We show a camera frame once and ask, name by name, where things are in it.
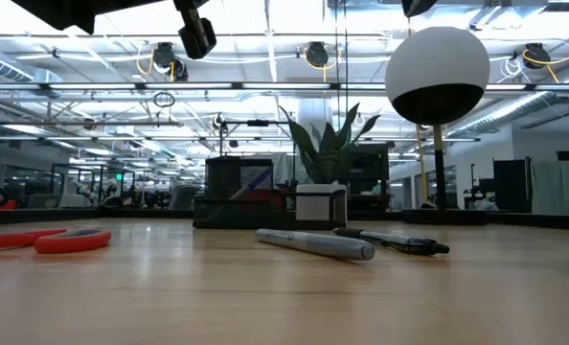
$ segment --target potted plant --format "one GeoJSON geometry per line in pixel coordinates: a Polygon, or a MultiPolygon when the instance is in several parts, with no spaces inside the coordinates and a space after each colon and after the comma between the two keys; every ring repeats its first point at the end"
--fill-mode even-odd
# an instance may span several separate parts
{"type": "MultiPolygon", "coordinates": [[[[319,143],[318,149],[316,149],[308,132],[296,123],[286,110],[280,107],[288,119],[291,137],[298,147],[299,156],[304,167],[306,167],[307,175],[314,183],[298,185],[297,193],[332,194],[340,190],[344,190],[346,193],[346,186],[337,184],[337,179],[348,173],[349,157],[354,143],[359,140],[362,134],[370,131],[380,117],[380,115],[376,115],[370,118],[352,138],[351,127],[354,118],[357,116],[358,108],[359,103],[349,110],[344,125],[338,131],[335,131],[330,123],[326,123],[325,131],[321,135],[318,129],[312,126],[312,136],[319,143]]],[[[344,209],[338,212],[346,215],[346,201],[343,203],[343,207],[344,209]]],[[[296,217],[297,220],[331,220],[330,199],[328,197],[298,197],[296,217]]]]}

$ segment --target pen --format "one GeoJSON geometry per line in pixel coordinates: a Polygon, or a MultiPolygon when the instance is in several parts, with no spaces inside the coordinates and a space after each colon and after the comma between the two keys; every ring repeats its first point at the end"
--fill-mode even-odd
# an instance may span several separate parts
{"type": "Polygon", "coordinates": [[[255,237],[260,242],[337,259],[370,260],[375,253],[374,247],[366,241],[330,235],[259,229],[255,232],[255,237]]]}
{"type": "Polygon", "coordinates": [[[333,233],[337,236],[360,239],[370,243],[380,244],[385,247],[391,247],[402,253],[412,255],[428,256],[434,254],[447,254],[450,251],[450,248],[448,248],[447,245],[425,238],[395,236],[351,228],[336,228],[333,230],[333,233]]]}

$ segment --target silver marker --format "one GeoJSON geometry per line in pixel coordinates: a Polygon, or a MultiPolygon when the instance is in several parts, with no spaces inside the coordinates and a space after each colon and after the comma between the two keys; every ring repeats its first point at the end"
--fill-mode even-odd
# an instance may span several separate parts
{"type": "Polygon", "coordinates": [[[259,229],[255,232],[255,237],[257,237],[259,242],[276,244],[337,259],[370,260],[375,253],[374,246],[366,241],[337,236],[259,229]]]}

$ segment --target black pen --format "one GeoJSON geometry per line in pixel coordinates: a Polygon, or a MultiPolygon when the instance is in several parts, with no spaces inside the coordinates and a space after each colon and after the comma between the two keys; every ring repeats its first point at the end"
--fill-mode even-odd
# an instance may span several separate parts
{"type": "Polygon", "coordinates": [[[412,255],[429,256],[434,254],[447,254],[450,251],[450,248],[448,248],[447,245],[440,244],[431,239],[395,236],[351,228],[336,228],[333,230],[333,233],[337,236],[360,239],[366,242],[380,244],[385,247],[394,248],[402,253],[412,255]]]}

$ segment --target white sphere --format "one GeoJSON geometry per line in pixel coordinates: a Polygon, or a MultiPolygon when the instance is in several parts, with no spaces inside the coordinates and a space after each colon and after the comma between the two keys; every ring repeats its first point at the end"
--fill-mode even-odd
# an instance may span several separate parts
{"type": "Polygon", "coordinates": [[[422,125],[441,125],[468,114],[489,82],[489,56],[468,31],[432,27],[406,38],[385,76],[394,109],[422,125]]]}

